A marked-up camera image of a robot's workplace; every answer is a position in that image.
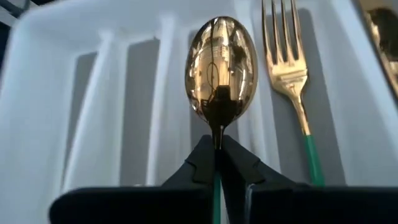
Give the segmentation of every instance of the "white dish rack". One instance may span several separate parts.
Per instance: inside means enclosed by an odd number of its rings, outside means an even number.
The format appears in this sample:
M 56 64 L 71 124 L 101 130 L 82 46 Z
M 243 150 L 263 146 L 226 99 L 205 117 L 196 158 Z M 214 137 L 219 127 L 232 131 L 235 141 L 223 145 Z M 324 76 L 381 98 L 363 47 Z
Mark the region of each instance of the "white dish rack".
M 346 183 L 397 185 L 398 111 L 352 2 L 297 0 L 297 7 L 313 20 Z M 240 21 L 257 48 L 259 84 L 238 120 L 239 142 L 280 171 L 260 1 L 62 1 L 29 11 L 12 30 L 0 96 L 2 222 L 45 223 L 63 192 L 120 185 L 126 77 L 145 78 L 127 72 L 127 50 L 147 40 L 160 40 L 153 97 L 131 96 L 152 105 L 142 124 L 150 131 L 141 184 L 161 184 L 177 170 L 192 145 L 188 35 L 216 16 Z M 97 55 L 68 143 L 77 61 L 90 52 Z

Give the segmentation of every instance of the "utensil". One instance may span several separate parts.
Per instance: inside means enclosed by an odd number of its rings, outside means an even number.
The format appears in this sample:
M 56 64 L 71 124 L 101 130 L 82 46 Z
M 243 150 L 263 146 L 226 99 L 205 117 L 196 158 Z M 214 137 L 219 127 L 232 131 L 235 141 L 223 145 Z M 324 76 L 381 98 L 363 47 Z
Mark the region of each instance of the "utensil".
M 247 30 L 231 17 L 208 21 L 192 41 L 185 89 L 192 108 L 205 120 L 215 149 L 225 128 L 248 108 L 257 87 L 257 57 Z M 220 178 L 216 173 L 214 223 L 220 222 Z
M 390 86 L 398 97 L 398 17 L 383 0 L 358 0 L 365 27 Z
M 287 95 L 292 101 L 294 108 L 298 114 L 302 132 L 305 138 L 305 148 L 308 157 L 308 166 L 312 183 L 315 185 L 324 185 L 324 178 L 318 158 L 317 150 L 308 126 L 307 115 L 302 103 L 302 90 L 308 78 L 307 63 L 304 57 L 303 44 L 301 40 L 301 30 L 299 16 L 295 6 L 295 1 L 290 0 L 292 5 L 292 17 L 294 27 L 294 41 L 297 46 L 297 56 L 294 55 L 292 44 L 290 43 L 289 26 L 286 21 L 286 12 L 284 0 L 281 0 L 282 8 L 282 25 L 284 32 L 284 45 L 286 46 L 286 60 L 282 55 L 282 45 L 279 39 L 279 31 L 277 26 L 277 18 L 275 11 L 275 2 L 272 0 L 272 18 L 273 33 L 275 45 L 275 63 L 269 44 L 269 36 L 266 27 L 266 13 L 264 0 L 262 0 L 262 39 L 264 43 L 264 51 L 266 56 L 266 64 L 268 69 L 271 85 L 274 90 Z

